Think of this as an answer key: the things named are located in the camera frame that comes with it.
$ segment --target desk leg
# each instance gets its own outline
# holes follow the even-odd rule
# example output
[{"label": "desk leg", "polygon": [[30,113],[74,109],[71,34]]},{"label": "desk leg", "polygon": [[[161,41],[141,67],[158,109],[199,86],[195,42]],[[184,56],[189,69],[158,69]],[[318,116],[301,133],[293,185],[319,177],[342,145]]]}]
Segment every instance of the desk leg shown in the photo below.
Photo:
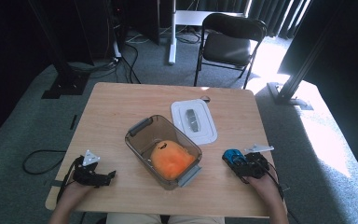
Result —
[{"label": "desk leg", "polygon": [[176,57],[176,0],[172,0],[172,34],[171,34],[171,47],[170,47],[170,59],[169,64],[175,64]]}]

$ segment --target lap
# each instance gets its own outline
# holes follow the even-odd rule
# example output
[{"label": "lap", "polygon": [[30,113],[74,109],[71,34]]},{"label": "lap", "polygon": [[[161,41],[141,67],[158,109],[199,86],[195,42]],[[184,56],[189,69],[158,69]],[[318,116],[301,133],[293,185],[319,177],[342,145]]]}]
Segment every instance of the lap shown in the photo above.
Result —
[{"label": "lap", "polygon": [[[161,224],[159,215],[109,213],[106,224]],[[168,224],[225,224],[224,217],[170,216]]]}]

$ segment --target wooden table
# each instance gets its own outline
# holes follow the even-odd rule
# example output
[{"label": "wooden table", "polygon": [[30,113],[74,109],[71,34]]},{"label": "wooden table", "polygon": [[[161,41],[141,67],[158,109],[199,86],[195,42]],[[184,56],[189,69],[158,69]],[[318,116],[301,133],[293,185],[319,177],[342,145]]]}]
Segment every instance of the wooden table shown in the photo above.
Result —
[{"label": "wooden table", "polygon": [[[127,147],[128,129],[144,118],[159,114],[172,121],[171,104],[208,96],[218,133],[217,140],[201,145],[202,167],[186,187],[164,189]],[[267,210],[251,186],[244,185],[222,160],[226,149],[268,145],[255,97],[251,91],[98,83],[89,98],[56,180],[87,149],[101,157],[97,174],[117,170],[110,186],[92,191],[79,211],[127,212],[161,215],[267,217]],[[263,153],[273,163],[270,152]],[[46,200],[54,209],[58,187]]]}]

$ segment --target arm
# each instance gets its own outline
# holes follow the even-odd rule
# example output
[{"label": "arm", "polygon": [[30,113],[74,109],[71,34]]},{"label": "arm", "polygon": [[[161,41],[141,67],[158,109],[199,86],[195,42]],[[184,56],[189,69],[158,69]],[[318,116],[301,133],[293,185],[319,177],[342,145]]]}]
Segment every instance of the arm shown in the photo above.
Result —
[{"label": "arm", "polygon": [[94,187],[84,186],[77,182],[72,182],[65,187],[56,208],[51,215],[48,224],[64,224],[69,223],[69,217],[76,206]]},{"label": "arm", "polygon": [[[275,179],[277,179],[273,169],[270,169],[270,172],[272,176],[275,176]],[[263,202],[266,204],[270,223],[289,223],[281,195],[271,177],[269,175],[263,175],[260,179],[256,179],[247,176],[245,179],[255,188]]]}]

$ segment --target black folding chair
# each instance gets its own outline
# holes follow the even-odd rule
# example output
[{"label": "black folding chair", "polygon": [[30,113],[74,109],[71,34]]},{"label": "black folding chair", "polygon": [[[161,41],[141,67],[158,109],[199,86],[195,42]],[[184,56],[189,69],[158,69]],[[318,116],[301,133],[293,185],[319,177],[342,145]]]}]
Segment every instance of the black folding chair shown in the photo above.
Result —
[{"label": "black folding chair", "polygon": [[259,20],[212,13],[202,23],[201,43],[194,86],[197,86],[202,64],[244,71],[250,64],[243,88],[251,75],[257,49],[267,33],[267,26]]}]

